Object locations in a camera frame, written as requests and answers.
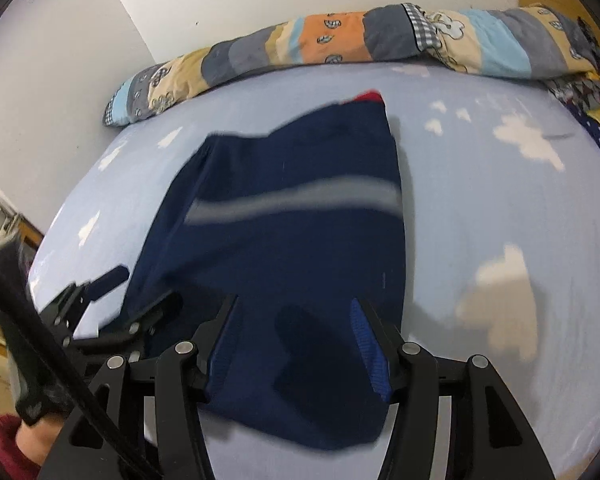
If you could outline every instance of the blue clothing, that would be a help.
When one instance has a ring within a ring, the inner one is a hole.
[[[237,294],[208,409],[317,449],[372,442],[387,405],[350,305],[368,298],[400,326],[404,240],[383,103],[330,105],[267,137],[212,135],[165,195],[115,323],[179,291],[183,309],[150,342],[159,354],[215,316],[214,291]]]

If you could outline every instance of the patchwork pillow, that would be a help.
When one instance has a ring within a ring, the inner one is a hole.
[[[541,6],[427,13],[440,46],[429,53],[457,72],[551,79],[594,70],[578,25]]]
[[[308,64],[396,61],[439,46],[435,27],[413,4],[305,16],[142,70],[110,99],[103,122],[126,126],[248,75]]]

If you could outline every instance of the gray stripe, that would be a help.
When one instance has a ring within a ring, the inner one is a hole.
[[[162,64],[150,66],[134,76],[129,85],[129,93],[126,95],[126,114],[129,122],[135,123],[155,115],[154,111],[149,110],[149,83],[161,66]]]
[[[340,176],[225,202],[194,200],[185,223],[229,223],[298,210],[375,209],[402,218],[400,188],[370,176]]]
[[[202,59],[200,73],[211,88],[221,85],[238,74],[229,62],[229,50],[237,40],[222,41],[211,47],[211,50]]]
[[[229,63],[235,73],[242,75],[270,65],[265,43],[276,27],[267,27],[243,38],[238,38],[229,47]]]
[[[561,14],[557,10],[553,10],[551,7],[546,7],[552,13],[555,14],[555,17],[560,20],[562,24],[562,28],[564,29],[564,33],[567,35],[567,40],[571,43],[571,46],[574,48],[576,53],[580,54],[582,57],[585,57],[589,60],[589,62],[595,66],[596,59],[593,57],[593,53],[591,51],[591,46],[589,44],[589,40],[585,37],[583,31],[573,20],[567,18],[564,14]]]
[[[569,72],[567,62],[544,25],[522,9],[488,10],[503,21],[525,50],[531,65],[531,79],[550,79]]]
[[[362,18],[365,46],[374,61],[395,61],[420,54],[411,20],[401,5],[378,7]]]

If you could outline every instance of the bed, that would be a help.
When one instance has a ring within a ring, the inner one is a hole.
[[[64,202],[29,276],[42,309],[69,282],[133,269],[178,170],[211,132],[261,135],[377,89],[398,146],[406,233],[402,335],[439,356],[487,355],[554,472],[600,448],[600,154],[539,84],[462,75],[434,62],[302,67],[233,83],[132,124]],[[92,304],[78,332],[115,318]],[[448,406],[432,478],[443,478]],[[148,409],[148,436],[151,434]],[[374,478],[372,446],[316,452],[203,415],[218,478]]]

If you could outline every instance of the red fabric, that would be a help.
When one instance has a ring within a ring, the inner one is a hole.
[[[384,104],[384,100],[382,100],[382,96],[378,90],[369,90],[357,97],[354,97],[352,101],[373,101],[375,103]]]
[[[36,480],[40,466],[16,446],[16,432],[21,422],[18,416],[0,415],[0,462],[13,480]]]

